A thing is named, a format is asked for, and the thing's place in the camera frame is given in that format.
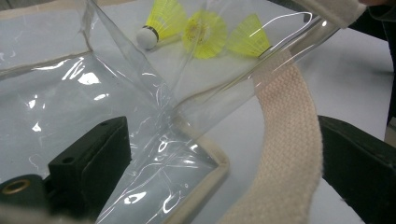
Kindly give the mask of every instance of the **white surface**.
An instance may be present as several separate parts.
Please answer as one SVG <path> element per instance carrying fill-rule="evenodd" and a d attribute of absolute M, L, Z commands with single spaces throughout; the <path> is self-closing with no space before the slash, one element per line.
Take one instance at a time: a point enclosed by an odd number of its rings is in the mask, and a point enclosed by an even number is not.
<path fill-rule="evenodd" d="M 137 15 L 124 11 L 117 16 L 121 20 Z M 351 30 L 340 31 L 298 64 L 320 115 L 384 137 L 393 79 L 386 42 Z M 252 98 L 208 133 L 229 156 L 231 172 L 193 223 L 215 223 L 248 189 L 260 159 L 263 132 L 262 111 Z M 311 224 L 361 223 L 324 181 L 311 212 Z"/>

